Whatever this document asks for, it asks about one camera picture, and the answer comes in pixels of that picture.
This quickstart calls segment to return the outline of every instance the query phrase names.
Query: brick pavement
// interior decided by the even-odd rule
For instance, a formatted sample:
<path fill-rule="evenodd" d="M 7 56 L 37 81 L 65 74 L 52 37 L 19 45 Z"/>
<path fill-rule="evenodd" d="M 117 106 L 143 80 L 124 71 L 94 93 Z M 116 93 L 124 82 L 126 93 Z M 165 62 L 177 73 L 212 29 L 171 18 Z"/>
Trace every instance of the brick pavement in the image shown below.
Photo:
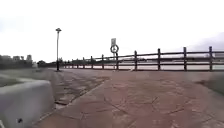
<path fill-rule="evenodd" d="M 209 73 L 113 72 L 35 128 L 224 128 L 223 96 L 196 84 Z"/>

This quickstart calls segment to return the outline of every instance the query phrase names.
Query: street lamp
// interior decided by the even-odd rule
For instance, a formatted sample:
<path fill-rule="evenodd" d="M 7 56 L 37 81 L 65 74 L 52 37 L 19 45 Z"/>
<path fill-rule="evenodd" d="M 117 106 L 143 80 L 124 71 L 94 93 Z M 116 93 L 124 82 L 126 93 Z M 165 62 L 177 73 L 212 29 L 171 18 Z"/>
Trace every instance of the street lamp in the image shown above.
<path fill-rule="evenodd" d="M 59 71 L 59 61 L 58 61 L 58 39 L 59 39 L 59 32 L 61 31 L 60 28 L 57 28 L 56 31 L 58 32 L 57 36 L 57 71 Z"/>

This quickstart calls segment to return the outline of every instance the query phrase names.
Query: distant building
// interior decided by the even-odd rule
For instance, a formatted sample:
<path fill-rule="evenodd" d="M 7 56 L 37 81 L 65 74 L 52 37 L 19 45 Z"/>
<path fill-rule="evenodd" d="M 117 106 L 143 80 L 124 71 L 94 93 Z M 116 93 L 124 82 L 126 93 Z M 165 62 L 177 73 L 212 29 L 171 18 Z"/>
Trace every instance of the distant building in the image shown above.
<path fill-rule="evenodd" d="M 13 56 L 12 59 L 13 59 L 14 61 L 20 61 L 20 56 Z"/>
<path fill-rule="evenodd" d="M 3 55 L 2 59 L 4 59 L 4 60 L 11 60 L 12 58 L 11 58 L 11 56 Z"/>
<path fill-rule="evenodd" d="M 32 62 L 33 60 L 32 60 L 32 56 L 31 55 L 27 55 L 27 57 L 26 57 L 26 61 L 27 62 Z"/>

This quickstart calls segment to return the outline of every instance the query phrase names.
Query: concrete barrier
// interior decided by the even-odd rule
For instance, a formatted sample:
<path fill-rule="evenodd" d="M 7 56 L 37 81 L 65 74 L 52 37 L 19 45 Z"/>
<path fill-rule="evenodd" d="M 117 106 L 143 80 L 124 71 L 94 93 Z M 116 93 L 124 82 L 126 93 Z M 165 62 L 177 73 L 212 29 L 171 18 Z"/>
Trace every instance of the concrete barrier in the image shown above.
<path fill-rule="evenodd" d="M 21 81 L 0 88 L 0 128 L 27 128 L 54 108 L 50 82 Z"/>

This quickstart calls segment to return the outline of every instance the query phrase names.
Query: fence rail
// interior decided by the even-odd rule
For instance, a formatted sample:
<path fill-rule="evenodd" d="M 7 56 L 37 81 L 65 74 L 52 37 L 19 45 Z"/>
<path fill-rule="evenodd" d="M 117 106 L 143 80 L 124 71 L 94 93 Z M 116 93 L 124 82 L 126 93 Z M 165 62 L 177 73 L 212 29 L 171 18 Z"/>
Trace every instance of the fence rail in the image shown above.
<path fill-rule="evenodd" d="M 136 71 L 224 71 L 224 51 L 213 51 L 210 46 L 208 51 L 187 52 L 187 48 L 183 47 L 182 52 L 162 53 L 159 48 L 157 53 L 151 54 L 138 54 L 137 51 L 134 51 L 133 55 L 125 56 L 116 54 L 115 57 L 104 57 L 104 55 L 99 58 L 93 58 L 91 56 L 90 59 L 85 59 L 83 57 L 81 60 L 76 59 L 63 62 L 60 66 L 64 68 L 79 69 L 133 69 Z"/>

